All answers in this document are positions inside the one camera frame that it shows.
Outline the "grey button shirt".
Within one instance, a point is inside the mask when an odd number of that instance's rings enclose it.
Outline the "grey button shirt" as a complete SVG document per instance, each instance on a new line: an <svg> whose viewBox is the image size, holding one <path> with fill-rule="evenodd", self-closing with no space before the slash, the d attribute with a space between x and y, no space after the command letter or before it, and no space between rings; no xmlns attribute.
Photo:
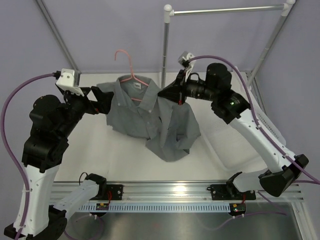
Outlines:
<svg viewBox="0 0 320 240"><path fill-rule="evenodd" d="M201 136L191 106L159 97L161 89L151 78L122 75L97 87L104 93L114 93L107 125L121 134L145 139L146 148L165 162L187 156Z"/></svg>

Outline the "pink wire hanger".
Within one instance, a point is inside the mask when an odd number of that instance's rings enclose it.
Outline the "pink wire hanger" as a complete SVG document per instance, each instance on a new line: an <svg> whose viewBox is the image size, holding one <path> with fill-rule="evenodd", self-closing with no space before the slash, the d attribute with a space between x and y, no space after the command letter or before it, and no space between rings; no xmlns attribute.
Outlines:
<svg viewBox="0 0 320 240"><path fill-rule="evenodd" d="M148 87L149 84L147 84L146 82L140 80L139 78L137 78L137 77L135 76L135 73L134 73L134 70L133 70L132 58L131 58L131 56L129 55L129 53L128 53L126 50L124 50L124 49L118 49L118 50L116 50L116 52L115 52L115 54L114 54L114 60L115 60L115 61L117 60L117 55L118 55L118 53L123 53L123 54L125 54L125 55L127 56L128 63L129 63L129 72L130 72L129 77L123 78L123 79L121 79L119 82L120 82L120 83L125 83L125 82L128 82L128 81L134 80L137 84L139 83L140 85L144 85L144 86L147 86L147 87Z"/></svg>

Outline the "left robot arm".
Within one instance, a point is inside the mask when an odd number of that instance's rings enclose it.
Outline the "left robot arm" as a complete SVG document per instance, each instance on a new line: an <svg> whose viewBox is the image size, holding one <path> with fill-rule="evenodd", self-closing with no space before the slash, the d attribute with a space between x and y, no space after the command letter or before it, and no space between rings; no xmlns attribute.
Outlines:
<svg viewBox="0 0 320 240"><path fill-rule="evenodd" d="M71 216L89 200L110 200L105 177L91 173L69 195L50 204L54 179L69 147L68 138L85 114L107 114L112 92L86 87L83 95L63 93L38 98L30 112L32 127L22 160L18 162L24 187L17 218L4 229L5 236L17 240L56 240Z"/></svg>

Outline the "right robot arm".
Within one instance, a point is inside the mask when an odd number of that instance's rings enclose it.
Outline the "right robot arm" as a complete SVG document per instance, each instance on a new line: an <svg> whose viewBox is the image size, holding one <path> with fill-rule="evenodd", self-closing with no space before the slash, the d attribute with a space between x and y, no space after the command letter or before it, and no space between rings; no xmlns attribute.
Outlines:
<svg viewBox="0 0 320 240"><path fill-rule="evenodd" d="M235 173L226 182L226 193L237 199L243 193L264 190L279 197L308 165L304 154L296 155L287 149L261 123L248 98L231 89L232 74L222 63L211 63L206 69L205 80L189 80L185 70L180 70L174 82L158 96L183 105L186 98L211 102L214 114L239 132L265 162L265 170Z"/></svg>

